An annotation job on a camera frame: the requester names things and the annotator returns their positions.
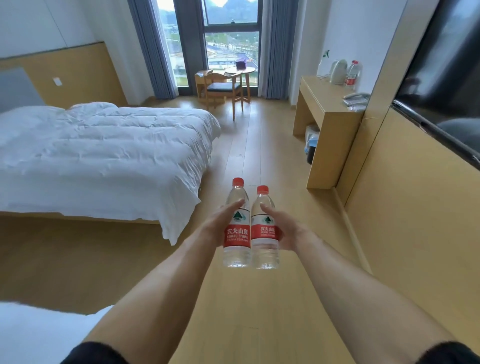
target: blue gray curtain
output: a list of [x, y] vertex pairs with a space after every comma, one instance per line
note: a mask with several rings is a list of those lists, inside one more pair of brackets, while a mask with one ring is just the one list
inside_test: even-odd
[[176, 85], [169, 73], [165, 52], [160, 40], [157, 21], [151, 0], [128, 0], [138, 40], [142, 47], [150, 81], [156, 98], [175, 98]]
[[262, 92], [266, 98], [288, 98], [298, 3], [298, 0], [271, 0], [269, 8], [266, 9], [270, 17], [266, 82]]

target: person's right hand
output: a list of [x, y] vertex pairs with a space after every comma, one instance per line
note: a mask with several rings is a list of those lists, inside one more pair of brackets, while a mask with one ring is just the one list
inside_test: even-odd
[[306, 235], [313, 232], [305, 225], [296, 221], [292, 216], [284, 211], [277, 211], [265, 204], [260, 204], [262, 210], [273, 217], [275, 224], [280, 228], [280, 236], [278, 242], [280, 249], [297, 251], [297, 244]]

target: window pane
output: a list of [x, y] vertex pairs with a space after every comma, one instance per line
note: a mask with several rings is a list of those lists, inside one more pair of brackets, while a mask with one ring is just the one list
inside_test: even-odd
[[257, 0], [202, 0], [202, 8], [205, 25], [257, 22]]
[[188, 86], [187, 72], [185, 71], [185, 61], [183, 60], [173, 0], [157, 0], [157, 4], [163, 31], [167, 38], [168, 53], [170, 55], [173, 74], [175, 75], [175, 82], [177, 87]]
[[245, 57], [247, 66], [256, 69], [250, 74], [250, 86], [258, 85], [258, 32], [206, 33], [205, 41], [209, 69], [223, 72]]

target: person's right arm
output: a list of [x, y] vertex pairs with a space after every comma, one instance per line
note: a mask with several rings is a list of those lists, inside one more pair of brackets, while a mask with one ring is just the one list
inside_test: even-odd
[[266, 206], [282, 230], [280, 246], [297, 253], [318, 297], [357, 364], [414, 363], [455, 340], [412, 301], [355, 266], [305, 225]]

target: person's left arm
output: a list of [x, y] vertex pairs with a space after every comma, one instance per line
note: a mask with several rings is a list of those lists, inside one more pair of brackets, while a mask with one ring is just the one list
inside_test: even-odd
[[84, 339], [106, 344], [129, 364], [165, 363], [192, 315], [215, 249], [243, 201], [214, 213], [99, 321]]

